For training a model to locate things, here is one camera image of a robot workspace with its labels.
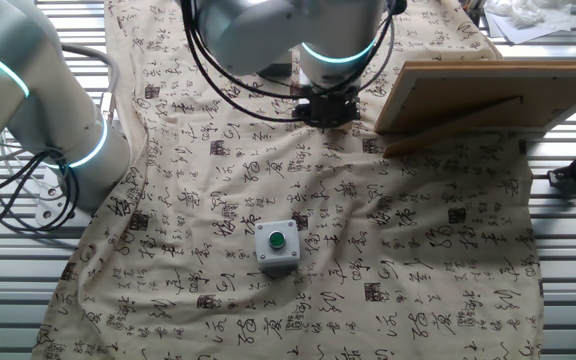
green button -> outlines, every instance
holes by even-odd
[[[280,233],[279,231],[275,231],[270,234],[268,237],[268,242],[270,242],[270,247],[273,249],[281,249],[286,245],[286,236]]]

beige cloth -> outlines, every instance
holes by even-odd
[[[64,270],[33,359],[538,358],[518,140],[466,135],[386,161],[370,131],[405,59],[498,58],[456,1],[409,2],[387,74],[361,95],[363,120],[324,134],[226,106],[189,56],[174,1],[106,0],[106,24],[132,166]],[[248,108],[287,116],[291,104],[219,80]],[[253,234],[287,219],[300,267],[271,279]]]

wooden frame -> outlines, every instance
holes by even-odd
[[[481,111],[513,98],[521,106]],[[473,112],[485,118],[460,131],[549,131],[576,112],[576,61],[406,62],[375,131],[423,132]]]

black cable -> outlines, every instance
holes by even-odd
[[[20,184],[21,185],[25,184],[26,181],[28,181],[28,179],[30,179],[30,175],[32,175],[32,173],[35,171],[35,169],[37,169],[39,164],[41,164],[41,162],[49,156],[50,156],[49,152],[41,152],[41,153],[35,155],[30,160],[30,162],[28,163],[30,165],[30,167],[27,168],[27,171],[25,172],[25,174],[21,178]],[[23,186],[18,186],[17,189],[15,189],[15,192],[10,197],[10,202],[8,202],[8,204],[6,204],[6,206],[4,207],[4,210],[0,214],[0,223],[4,219],[4,217],[6,217],[6,215],[8,214],[8,211],[10,211],[10,209],[12,208],[12,205],[13,205],[14,201],[17,199],[17,197],[19,196],[19,193],[21,192],[22,188],[23,188]]]
[[[228,104],[230,104],[235,109],[243,112],[244,114],[252,116],[252,117],[260,119],[260,120],[272,121],[272,122],[283,122],[283,123],[300,122],[300,121],[304,120],[304,119],[300,119],[300,118],[278,119],[278,118],[271,118],[271,117],[264,116],[264,115],[259,115],[257,113],[254,113],[254,112],[242,107],[241,105],[234,102],[231,98],[229,98],[226,94],[224,94],[221,91],[221,89],[219,89],[219,87],[212,81],[212,79],[210,78],[210,75],[208,75],[208,72],[206,71],[206,69],[204,69],[203,65],[201,65],[201,61],[199,60],[199,56],[197,55],[197,51],[195,49],[195,46],[194,46],[194,43],[192,40],[191,31],[190,31],[190,29],[191,29],[190,23],[192,22],[192,18],[190,18],[190,16],[192,14],[192,11],[188,8],[188,6],[189,6],[188,1],[184,1],[182,3],[182,15],[183,15],[183,21],[184,21],[184,31],[186,32],[186,37],[188,38],[188,48],[190,49],[190,53],[192,54],[192,57],[195,60],[195,63],[197,64],[197,68],[201,72],[202,76],[206,79],[206,81],[208,82],[210,87],[212,87],[213,90],[215,90],[215,92],[217,92],[217,94],[219,96],[221,96],[222,99],[224,99]]]
[[[262,79],[264,79],[264,80],[266,80],[266,81],[270,81],[271,83],[275,83],[275,84],[277,84],[277,85],[283,85],[283,86],[286,86],[286,87],[290,87],[290,85],[284,84],[284,83],[282,83],[281,81],[273,80],[273,79],[271,79],[271,78],[269,78],[269,77],[266,77],[266,76],[263,76],[263,75],[261,75],[261,74],[257,74],[257,75],[259,75],[260,78],[262,78]]]
[[[264,90],[260,90],[257,88],[254,88],[246,83],[243,83],[241,81],[239,81],[237,78],[235,78],[233,75],[229,74],[227,71],[225,71],[208,53],[208,51],[201,46],[201,37],[197,34],[197,22],[193,21],[193,15],[192,15],[192,8],[191,8],[191,2],[192,0],[181,0],[181,7],[182,7],[182,12],[184,13],[184,28],[186,30],[186,37],[188,38],[188,44],[189,47],[191,46],[190,43],[191,42],[196,42],[197,43],[197,47],[199,48],[199,51],[202,53],[202,55],[206,58],[206,60],[224,77],[226,77],[228,80],[230,80],[231,82],[233,82],[234,84],[252,92],[252,93],[257,93],[260,95],[265,95],[265,96],[269,96],[269,97],[275,97],[275,98],[279,98],[279,99],[289,99],[289,100],[299,100],[299,99],[311,99],[311,98],[315,98],[315,97],[321,97],[321,96],[325,96],[325,95],[329,95],[332,93],[335,93],[336,91],[339,90],[343,90],[347,85],[353,83],[355,80],[357,80],[359,77],[361,77],[361,75],[363,74],[363,72],[366,70],[366,67],[368,66],[368,64],[370,63],[370,61],[372,61],[372,59],[374,58],[374,56],[376,55],[377,51],[379,50],[379,48],[381,47],[381,44],[386,36],[386,33],[388,32],[388,27],[390,26],[390,22],[392,21],[392,17],[395,15],[396,12],[396,6],[391,5],[391,9],[390,12],[388,13],[388,18],[386,19],[386,23],[385,26],[381,32],[381,35],[379,36],[379,40],[377,41],[377,43],[375,44],[375,46],[373,46],[372,51],[370,52],[370,54],[368,55],[368,57],[365,59],[364,61],[364,65],[361,66],[359,69],[357,69],[357,71],[355,71],[353,73],[353,75],[351,75],[348,79],[344,80],[343,82],[328,88],[328,89],[324,89],[321,92],[315,93],[315,94],[310,94],[310,95],[285,95],[285,94],[276,94],[276,93],[271,93],[271,92],[267,92]],[[186,21],[187,16],[185,15],[185,13],[189,13],[189,21]],[[196,60],[197,62],[197,67],[200,67],[201,64]]]
[[[15,214],[15,213],[12,211],[12,209],[11,209],[11,210],[8,212],[8,214],[9,214],[13,219],[15,219],[17,222],[19,222],[20,224],[22,224],[24,227],[22,228],[22,227],[14,226],[14,225],[11,225],[11,224],[3,221],[3,220],[1,221],[1,223],[2,223],[4,226],[6,226],[8,229],[13,230],[13,231],[33,231],[33,232],[36,232],[36,231],[52,231],[52,230],[56,230],[56,229],[60,228],[60,227],[65,223],[65,221],[67,221],[67,220],[69,219],[69,216],[71,215],[71,213],[74,212],[74,209],[75,209],[75,207],[77,206],[76,203],[77,203],[77,200],[78,200],[78,194],[76,194],[76,195],[75,195],[75,196],[76,196],[76,199],[75,199],[75,201],[74,201],[73,207],[72,207],[71,211],[66,215],[66,211],[67,211],[67,209],[68,209],[68,206],[69,206],[70,203],[71,203],[71,195],[72,195],[72,194],[71,194],[71,189],[70,189],[70,183],[68,182],[68,178],[69,178],[69,177],[72,178],[72,175],[74,175],[74,171],[73,171],[71,168],[65,167],[65,166],[63,166],[63,165],[60,166],[60,171],[61,171],[61,174],[62,174],[62,176],[64,176],[64,179],[65,179],[65,181],[66,181],[66,183],[65,183],[65,184],[66,184],[66,185],[65,185],[65,187],[66,187],[66,196],[65,196],[64,206],[63,206],[63,208],[61,209],[61,212],[59,213],[59,215],[58,215],[54,220],[52,220],[50,223],[48,223],[48,224],[46,224],[46,225],[44,225],[44,226],[34,227],[34,226],[26,223],[24,220],[22,220],[22,219],[21,219],[19,216],[17,216],[17,214]],[[6,203],[4,202],[4,200],[3,200],[3,198],[2,198],[1,195],[0,195],[0,204],[1,204],[2,206],[5,206],[5,205],[6,205]]]
[[[13,174],[11,177],[9,177],[6,181],[2,182],[0,184],[0,189],[4,188],[5,186],[7,186],[8,184],[10,184],[11,182],[15,181],[15,179],[19,178],[21,175],[23,175],[25,172],[27,172],[30,167],[32,166],[32,164],[34,163],[34,161],[36,161],[38,158],[42,157],[42,160],[49,157],[50,154],[52,153],[52,151],[48,151],[48,152],[40,152],[37,155],[33,156],[32,159],[30,159],[30,161],[28,161],[28,163],[21,168],[21,170],[19,170],[19,172]]]

table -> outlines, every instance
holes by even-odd
[[[35,2],[50,17],[62,42],[106,51],[102,0]],[[487,33],[485,18],[480,26]],[[503,38],[492,41],[510,59],[576,58],[576,29],[517,46]],[[108,85],[106,66],[75,54],[65,56],[98,103]],[[576,360],[576,197],[564,199],[546,179],[548,170],[566,166],[575,158],[576,114],[544,138],[529,142],[528,160],[535,175],[529,204],[546,302],[545,360]],[[7,176],[8,170],[0,167],[0,180]],[[5,189],[12,191],[12,186]],[[35,201],[25,196],[13,210],[34,221],[35,208]],[[0,360],[29,358],[46,306],[80,236],[81,230],[24,236],[0,226]]]

